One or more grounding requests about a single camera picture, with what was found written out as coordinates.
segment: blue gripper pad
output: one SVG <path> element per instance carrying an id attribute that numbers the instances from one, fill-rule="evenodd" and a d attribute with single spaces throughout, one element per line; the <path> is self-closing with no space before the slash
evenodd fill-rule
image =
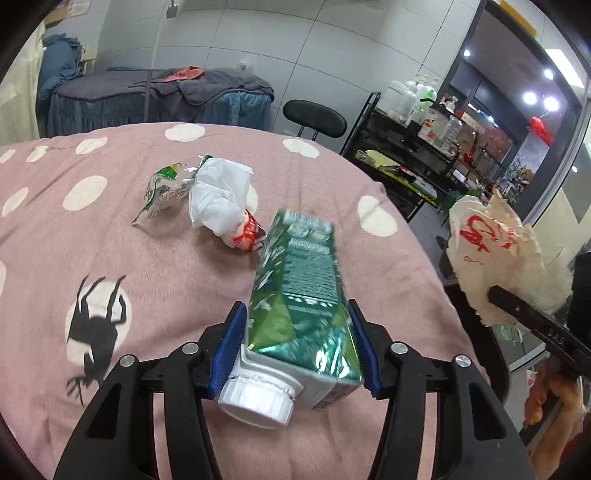
<path id="1" fill-rule="evenodd" d="M 361 362 L 361 371 L 363 372 L 363 386 L 369 390 L 373 397 L 380 397 L 382 392 L 382 383 L 379 380 L 378 357 L 375 355 L 368 336 L 365 333 L 362 322 L 355 313 L 355 309 L 349 302 L 349 316 L 353 321 L 353 329 L 357 340 L 357 353 Z"/>
<path id="2" fill-rule="evenodd" d="M 217 347 L 216 353 L 212 357 L 212 377 L 207 385 L 207 393 L 210 398 L 216 398 L 220 394 L 230 376 L 244 337 L 246 318 L 246 305 L 240 302 L 230 320 L 226 333 Z"/>

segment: green snack wrapper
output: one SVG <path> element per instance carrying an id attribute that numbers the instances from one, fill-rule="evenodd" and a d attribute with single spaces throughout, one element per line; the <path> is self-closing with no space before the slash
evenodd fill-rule
<path id="1" fill-rule="evenodd" d="M 141 209 L 131 223 L 137 222 L 142 214 L 147 219 L 156 218 L 160 215 L 160 212 L 185 198 L 195 183 L 197 170 L 208 158 L 211 158 L 211 155 L 205 155 L 201 158 L 198 167 L 175 163 L 161 168 L 152 175 L 144 195 L 144 208 Z"/>

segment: black chair backrest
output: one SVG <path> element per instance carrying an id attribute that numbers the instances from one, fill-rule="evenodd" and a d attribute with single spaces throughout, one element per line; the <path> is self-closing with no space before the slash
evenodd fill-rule
<path id="1" fill-rule="evenodd" d="M 289 121 L 311 128 L 327 137 L 342 137 L 347 130 L 347 120 L 343 115 L 332 108 L 307 100 L 290 100 L 283 106 L 283 115 Z"/>

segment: black deer print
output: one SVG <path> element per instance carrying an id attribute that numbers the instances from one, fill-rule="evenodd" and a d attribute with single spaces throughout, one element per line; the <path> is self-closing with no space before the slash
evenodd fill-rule
<path id="1" fill-rule="evenodd" d="M 124 280 L 125 275 L 119 277 L 115 284 L 115 288 L 109 297 L 105 317 L 89 317 L 87 303 L 88 295 L 92 293 L 99 283 L 105 280 L 105 277 L 96 280 L 91 285 L 90 290 L 80 299 L 80 293 L 87 278 L 88 275 L 82 280 L 80 288 L 78 288 L 76 307 L 74 308 L 74 315 L 70 324 L 68 340 L 72 339 L 89 345 L 92 351 L 92 357 L 88 353 L 84 354 L 84 376 L 73 377 L 66 384 L 68 396 L 73 394 L 75 399 L 80 400 L 82 406 L 84 406 L 82 400 L 82 384 L 84 384 L 85 388 L 88 388 L 92 382 L 97 382 L 99 386 L 103 383 L 107 369 L 113 358 L 113 351 L 115 350 L 115 342 L 117 340 L 117 329 L 115 327 L 127 322 L 127 305 L 125 304 L 123 295 L 119 295 L 121 318 L 115 321 L 111 319 L 119 286 Z"/>

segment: crumpled wrapper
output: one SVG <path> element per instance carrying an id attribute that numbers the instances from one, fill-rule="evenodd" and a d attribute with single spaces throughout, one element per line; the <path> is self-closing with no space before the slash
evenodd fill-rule
<path id="1" fill-rule="evenodd" d="M 195 183 L 195 174 L 198 169 L 199 167 L 175 163 L 158 170 L 148 181 L 144 195 L 144 208 L 131 223 L 137 222 L 140 218 L 156 218 L 163 210 L 184 199 Z"/>
<path id="2" fill-rule="evenodd" d="M 208 158 L 197 171 L 189 191 L 189 216 L 231 248 L 253 251 L 266 233 L 246 209 L 252 169 L 225 158 Z"/>

